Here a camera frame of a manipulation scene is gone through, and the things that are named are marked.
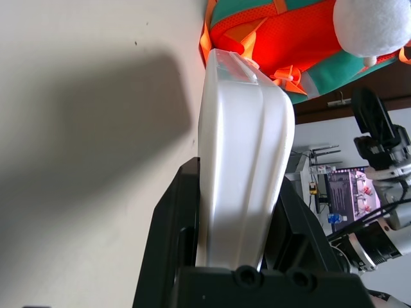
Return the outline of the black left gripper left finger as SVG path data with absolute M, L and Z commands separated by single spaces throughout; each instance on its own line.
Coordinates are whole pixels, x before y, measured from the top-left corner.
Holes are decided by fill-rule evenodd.
M 169 307 L 179 269 L 194 266 L 200 213 L 200 159 L 177 171 L 154 208 L 133 306 Z

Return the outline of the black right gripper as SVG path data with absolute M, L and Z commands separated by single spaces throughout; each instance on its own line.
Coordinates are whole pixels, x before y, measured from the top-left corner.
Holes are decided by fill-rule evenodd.
M 359 155 L 375 170 L 399 166 L 410 160 L 410 138 L 402 126 L 393 127 L 381 99 L 367 87 L 355 88 L 352 109 L 362 136 L 354 139 Z M 393 137 L 387 142 L 373 137 Z

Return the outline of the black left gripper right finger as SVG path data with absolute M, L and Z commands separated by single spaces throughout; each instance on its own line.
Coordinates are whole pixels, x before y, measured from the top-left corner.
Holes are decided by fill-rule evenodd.
M 268 231 L 264 260 L 267 269 L 283 273 L 291 268 L 314 273 L 344 272 L 316 215 L 289 180 L 283 180 L 281 185 Z

